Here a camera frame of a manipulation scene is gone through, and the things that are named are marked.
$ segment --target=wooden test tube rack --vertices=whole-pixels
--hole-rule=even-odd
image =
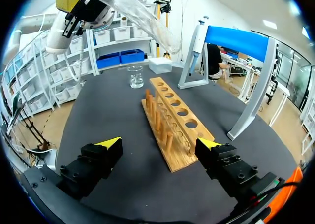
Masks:
[[[141,103],[166,163],[175,172],[198,160],[194,155],[197,138],[214,138],[162,78],[150,82],[155,97],[146,90]]]

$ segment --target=blue storage bin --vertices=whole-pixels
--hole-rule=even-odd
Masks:
[[[238,58],[238,55],[235,53],[227,52],[228,55],[230,55],[233,58]]]
[[[119,65],[120,64],[119,53],[110,53],[101,56],[97,59],[96,63],[98,69],[103,69],[105,67],[113,65]]]
[[[14,77],[14,68],[13,68],[13,65],[10,65],[10,66],[9,66],[8,73],[9,73],[9,77],[10,77],[10,80],[11,80],[11,79]]]
[[[7,84],[10,82],[9,72],[5,73],[5,81],[6,81]]]
[[[20,69],[22,65],[23,65],[22,58],[15,60],[15,66],[17,70]]]
[[[120,62],[122,64],[139,62],[143,60],[144,60],[144,52],[140,49],[132,49],[132,50],[120,52]]]

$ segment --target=glass beaker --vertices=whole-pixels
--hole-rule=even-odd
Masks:
[[[143,86],[142,69],[142,66],[128,67],[128,71],[130,72],[130,86],[133,89],[139,89]]]

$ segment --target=black shirt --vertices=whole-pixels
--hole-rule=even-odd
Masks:
[[[221,51],[215,44],[208,44],[208,70],[209,75],[219,72],[219,63],[222,62]]]

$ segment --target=orange object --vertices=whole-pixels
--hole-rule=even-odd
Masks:
[[[303,173],[300,167],[296,168],[292,176],[286,182],[300,182],[303,178]],[[270,214],[264,219],[264,223],[269,222],[277,212],[285,205],[287,200],[291,197],[295,191],[296,186],[283,187],[279,194],[272,200],[268,207],[270,207]]]

